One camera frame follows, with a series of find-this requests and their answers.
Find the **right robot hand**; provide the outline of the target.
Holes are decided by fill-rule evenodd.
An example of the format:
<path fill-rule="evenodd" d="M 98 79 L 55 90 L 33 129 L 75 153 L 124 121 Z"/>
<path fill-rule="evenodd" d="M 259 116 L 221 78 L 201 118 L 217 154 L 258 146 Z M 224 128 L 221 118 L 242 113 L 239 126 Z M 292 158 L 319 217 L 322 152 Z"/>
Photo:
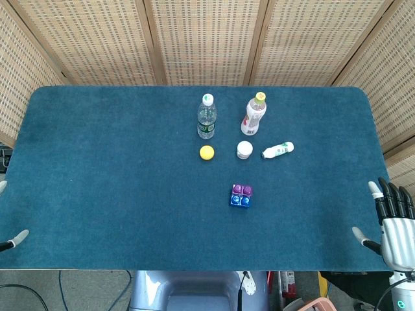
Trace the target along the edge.
<path fill-rule="evenodd" d="M 382 256 L 394 271 L 414 271 L 414 200 L 405 187 L 397 187 L 384 178 L 368 182 L 375 202 L 381 242 L 367 238 L 358 227 L 352 232 L 359 243 Z"/>

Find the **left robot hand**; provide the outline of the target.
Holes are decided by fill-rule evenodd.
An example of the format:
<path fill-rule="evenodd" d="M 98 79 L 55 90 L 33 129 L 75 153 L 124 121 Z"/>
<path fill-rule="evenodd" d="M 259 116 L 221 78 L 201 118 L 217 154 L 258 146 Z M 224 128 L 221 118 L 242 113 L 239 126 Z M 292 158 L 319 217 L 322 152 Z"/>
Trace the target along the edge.
<path fill-rule="evenodd" d="M 0 252 L 15 248 L 18 246 L 26 237 L 29 235 L 30 231 L 28 229 L 22 230 L 20 233 L 18 233 L 14 238 L 11 240 L 7 240 L 5 242 L 0 243 Z"/>

